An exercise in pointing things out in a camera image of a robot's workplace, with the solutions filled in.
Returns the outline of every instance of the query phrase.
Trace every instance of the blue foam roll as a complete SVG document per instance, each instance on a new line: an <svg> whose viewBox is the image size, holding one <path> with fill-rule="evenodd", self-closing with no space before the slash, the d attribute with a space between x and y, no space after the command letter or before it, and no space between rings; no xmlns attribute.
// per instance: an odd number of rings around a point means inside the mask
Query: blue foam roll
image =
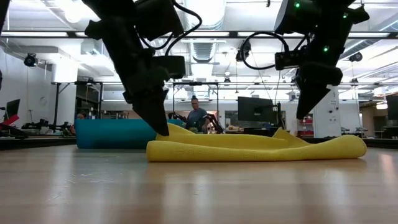
<svg viewBox="0 0 398 224"><path fill-rule="evenodd" d="M175 119L167 122L183 124ZM79 149L145 149L156 137L142 119L77 119L75 130Z"/></svg>

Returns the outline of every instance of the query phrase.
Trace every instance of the yellow fabric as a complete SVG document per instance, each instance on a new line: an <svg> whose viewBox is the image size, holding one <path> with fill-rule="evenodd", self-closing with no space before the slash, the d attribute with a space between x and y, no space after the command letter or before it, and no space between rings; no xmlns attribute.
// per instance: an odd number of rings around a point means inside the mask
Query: yellow fabric
<svg viewBox="0 0 398 224"><path fill-rule="evenodd" d="M170 136L157 136L147 145L150 162L249 162L352 159L366 153L356 136L345 135L309 144L279 129L272 138L245 134L193 134L169 124Z"/></svg>

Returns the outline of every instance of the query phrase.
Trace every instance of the person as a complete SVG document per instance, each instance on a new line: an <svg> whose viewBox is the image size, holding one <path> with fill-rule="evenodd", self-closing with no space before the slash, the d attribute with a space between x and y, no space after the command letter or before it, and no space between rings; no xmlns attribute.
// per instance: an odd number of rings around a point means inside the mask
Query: person
<svg viewBox="0 0 398 224"><path fill-rule="evenodd" d="M76 119L86 119L86 116L83 113L78 113ZM75 125L73 124L69 130L72 134L76 134Z"/></svg>
<svg viewBox="0 0 398 224"><path fill-rule="evenodd" d="M199 107L199 100L195 96L191 99L191 105L193 110L187 117L186 128L197 128L198 131L202 131L204 134L207 134L207 126L210 123L208 119L204 118L207 115L207 111Z"/></svg>

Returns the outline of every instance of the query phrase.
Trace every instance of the monitor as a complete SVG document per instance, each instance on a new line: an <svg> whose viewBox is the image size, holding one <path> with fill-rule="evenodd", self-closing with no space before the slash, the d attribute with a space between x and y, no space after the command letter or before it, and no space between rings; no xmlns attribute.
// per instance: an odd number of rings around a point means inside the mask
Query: monitor
<svg viewBox="0 0 398 224"><path fill-rule="evenodd" d="M398 95L386 96L389 120L398 120Z"/></svg>
<svg viewBox="0 0 398 224"><path fill-rule="evenodd" d="M238 97L238 121L277 123L272 100Z"/></svg>
<svg viewBox="0 0 398 224"><path fill-rule="evenodd" d="M8 120L10 117L18 114L19 102L20 102L20 99L13 100L13 101L10 101L7 103L6 114L4 115L5 121Z"/></svg>

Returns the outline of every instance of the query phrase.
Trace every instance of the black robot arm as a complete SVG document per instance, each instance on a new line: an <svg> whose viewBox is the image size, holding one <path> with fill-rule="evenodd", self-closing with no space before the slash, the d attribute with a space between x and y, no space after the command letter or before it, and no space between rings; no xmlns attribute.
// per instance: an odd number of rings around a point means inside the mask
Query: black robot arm
<svg viewBox="0 0 398 224"><path fill-rule="evenodd" d="M298 68L295 82L300 90L297 119L303 119L312 108L330 91L326 86L337 86L343 73L336 68L340 55L344 52L345 42L353 24L369 19L364 6L351 9L354 0L283 0L275 23L275 32L256 32L244 41L258 34L267 34L279 39L284 52L275 54L275 64L256 68L263 70L275 67L276 70ZM303 40L293 50L283 39L284 34L299 33Z"/></svg>
<svg viewBox="0 0 398 224"><path fill-rule="evenodd" d="M124 98L157 133L167 136L164 81L185 74L183 56L155 57L155 48L144 48L141 39L154 40L171 33L177 39L187 35L174 6L175 0L83 0L101 19L90 21L85 34L102 39L125 88Z"/></svg>

